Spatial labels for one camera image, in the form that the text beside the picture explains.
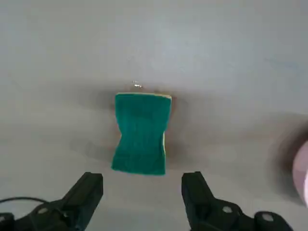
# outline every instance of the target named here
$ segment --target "sponge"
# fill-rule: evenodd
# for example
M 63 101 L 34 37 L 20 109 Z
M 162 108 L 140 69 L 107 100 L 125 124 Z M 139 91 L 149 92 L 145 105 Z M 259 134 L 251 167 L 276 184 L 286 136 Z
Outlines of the sponge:
M 121 131 L 112 169 L 145 175 L 166 172 L 165 130 L 171 96 L 150 93 L 119 93 L 115 116 Z

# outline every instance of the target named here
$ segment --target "cable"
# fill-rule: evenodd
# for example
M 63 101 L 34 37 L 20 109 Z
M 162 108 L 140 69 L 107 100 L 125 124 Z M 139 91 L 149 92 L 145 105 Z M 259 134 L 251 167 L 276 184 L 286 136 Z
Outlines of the cable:
M 9 197 L 0 200 L 0 204 L 8 202 L 8 201 L 36 201 L 41 203 L 48 203 L 48 201 L 36 198 L 36 197 L 29 197 L 29 196 L 17 196 L 17 197 Z

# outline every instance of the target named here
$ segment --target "green sponge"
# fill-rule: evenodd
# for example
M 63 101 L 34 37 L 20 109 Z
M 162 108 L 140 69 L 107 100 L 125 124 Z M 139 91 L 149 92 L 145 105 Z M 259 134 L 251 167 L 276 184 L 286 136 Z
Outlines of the green sponge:
M 115 102 L 121 140 L 111 168 L 129 173 L 164 175 L 165 130 L 171 111 L 171 96 L 119 93 Z

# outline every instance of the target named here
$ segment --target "white surface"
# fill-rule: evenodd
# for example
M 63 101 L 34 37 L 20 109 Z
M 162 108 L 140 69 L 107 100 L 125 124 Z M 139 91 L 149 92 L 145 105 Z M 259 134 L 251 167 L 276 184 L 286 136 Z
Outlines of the white surface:
M 180 178 L 201 170 L 248 215 L 306 230 L 276 158 L 307 119 L 307 21 L 305 0 L 2 0 L 0 197 L 58 199 L 101 172 L 89 231 L 188 230 Z M 133 80 L 177 97 L 162 178 L 110 169 L 113 96 Z

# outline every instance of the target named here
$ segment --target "pink object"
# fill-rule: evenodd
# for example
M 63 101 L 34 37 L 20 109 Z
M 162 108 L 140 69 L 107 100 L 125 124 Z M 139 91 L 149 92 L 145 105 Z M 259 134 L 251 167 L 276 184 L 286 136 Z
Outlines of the pink object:
M 292 172 L 296 190 L 305 205 L 308 206 L 308 141 L 298 150 Z

